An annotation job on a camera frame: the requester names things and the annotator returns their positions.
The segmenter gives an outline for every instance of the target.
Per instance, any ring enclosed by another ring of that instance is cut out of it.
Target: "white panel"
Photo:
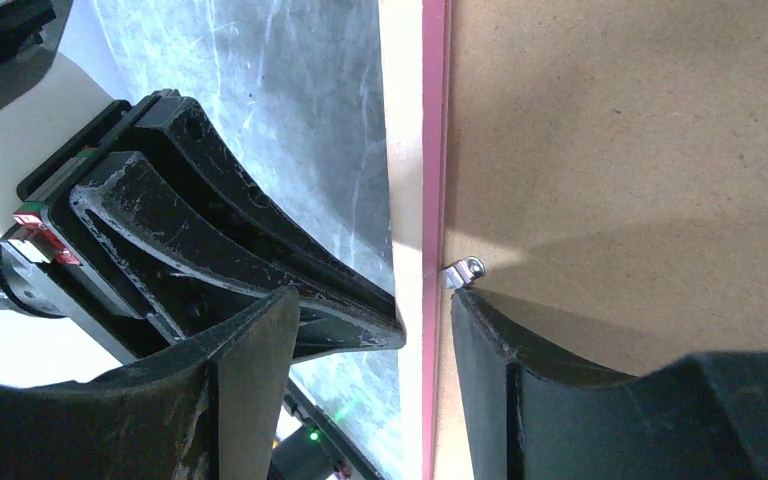
[[[422,478],[422,4],[379,2],[404,478]]]
[[[40,83],[0,110],[0,237],[21,205],[16,186],[110,101],[83,70],[57,54]]]
[[[107,351],[68,318],[0,312],[0,384],[36,387],[86,382],[119,367]]]

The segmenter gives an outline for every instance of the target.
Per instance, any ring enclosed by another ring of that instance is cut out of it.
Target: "marble surface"
[[[263,190],[325,248],[393,291],[378,5],[347,0],[94,1],[132,99],[198,99]],[[292,377],[388,478],[402,478],[395,352]]]

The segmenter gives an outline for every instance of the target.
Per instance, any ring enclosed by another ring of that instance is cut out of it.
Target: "metal clip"
[[[466,257],[443,269],[444,285],[449,290],[472,285],[484,276],[484,264],[477,257]]]

